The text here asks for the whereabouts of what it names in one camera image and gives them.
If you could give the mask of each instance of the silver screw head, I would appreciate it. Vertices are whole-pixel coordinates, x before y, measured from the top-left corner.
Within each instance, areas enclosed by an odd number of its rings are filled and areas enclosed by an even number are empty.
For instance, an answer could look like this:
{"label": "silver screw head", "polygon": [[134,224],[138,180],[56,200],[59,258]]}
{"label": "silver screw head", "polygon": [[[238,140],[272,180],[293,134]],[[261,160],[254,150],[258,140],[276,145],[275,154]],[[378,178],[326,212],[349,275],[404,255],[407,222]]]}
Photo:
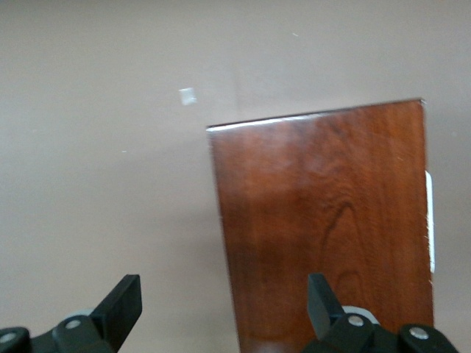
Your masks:
{"label": "silver screw head", "polygon": [[0,343],[10,342],[16,338],[16,334],[14,332],[6,333],[0,337]]}
{"label": "silver screw head", "polygon": [[411,327],[409,333],[420,340],[428,339],[428,333],[420,327]]}
{"label": "silver screw head", "polygon": [[78,326],[80,326],[80,320],[72,320],[65,324],[66,329],[74,329]]}
{"label": "silver screw head", "polygon": [[365,325],[363,319],[357,315],[349,316],[348,322],[350,322],[350,324],[352,324],[353,326],[357,326],[357,327],[362,327],[363,325]]}

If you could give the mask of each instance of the wood grain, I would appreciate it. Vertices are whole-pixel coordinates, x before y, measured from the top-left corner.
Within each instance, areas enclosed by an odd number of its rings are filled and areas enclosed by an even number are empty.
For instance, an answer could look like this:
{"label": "wood grain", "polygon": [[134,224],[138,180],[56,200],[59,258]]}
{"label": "wood grain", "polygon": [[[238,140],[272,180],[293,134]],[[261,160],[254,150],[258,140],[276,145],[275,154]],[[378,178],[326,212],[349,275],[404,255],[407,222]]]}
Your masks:
{"label": "wood grain", "polygon": [[208,128],[242,353],[314,337],[307,275],[383,327],[433,324],[420,100]]}

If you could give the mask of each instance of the gray wall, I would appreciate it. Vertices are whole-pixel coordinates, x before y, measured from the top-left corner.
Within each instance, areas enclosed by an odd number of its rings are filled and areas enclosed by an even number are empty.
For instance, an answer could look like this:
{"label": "gray wall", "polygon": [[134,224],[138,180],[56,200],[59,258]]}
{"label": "gray wall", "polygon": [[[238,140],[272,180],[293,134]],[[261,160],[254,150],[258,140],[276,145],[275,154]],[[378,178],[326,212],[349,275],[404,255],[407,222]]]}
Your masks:
{"label": "gray wall", "polygon": [[123,353],[237,352],[205,126],[420,96],[436,326],[464,352],[470,19],[468,0],[0,1],[0,327],[38,335],[139,273]]}

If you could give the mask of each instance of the small white spot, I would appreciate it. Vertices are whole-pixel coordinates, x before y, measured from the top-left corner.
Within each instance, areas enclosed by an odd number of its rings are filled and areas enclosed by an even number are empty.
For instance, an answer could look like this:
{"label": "small white spot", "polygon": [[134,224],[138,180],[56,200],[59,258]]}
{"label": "small white spot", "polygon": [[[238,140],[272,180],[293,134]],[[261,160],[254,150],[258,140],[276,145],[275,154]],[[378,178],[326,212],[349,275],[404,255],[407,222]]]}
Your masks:
{"label": "small white spot", "polygon": [[182,101],[183,105],[190,105],[198,102],[192,87],[182,88],[178,91],[180,92],[180,100]]}

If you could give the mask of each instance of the dark wood panel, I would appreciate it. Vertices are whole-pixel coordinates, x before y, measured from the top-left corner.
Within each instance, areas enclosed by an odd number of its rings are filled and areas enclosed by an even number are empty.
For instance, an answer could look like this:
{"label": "dark wood panel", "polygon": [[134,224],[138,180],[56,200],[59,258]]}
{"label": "dark wood panel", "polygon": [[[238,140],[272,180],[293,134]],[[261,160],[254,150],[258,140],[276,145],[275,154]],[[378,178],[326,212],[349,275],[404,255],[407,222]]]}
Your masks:
{"label": "dark wood panel", "polygon": [[312,339],[311,272],[387,329],[433,324],[420,100],[208,133],[242,353]]}

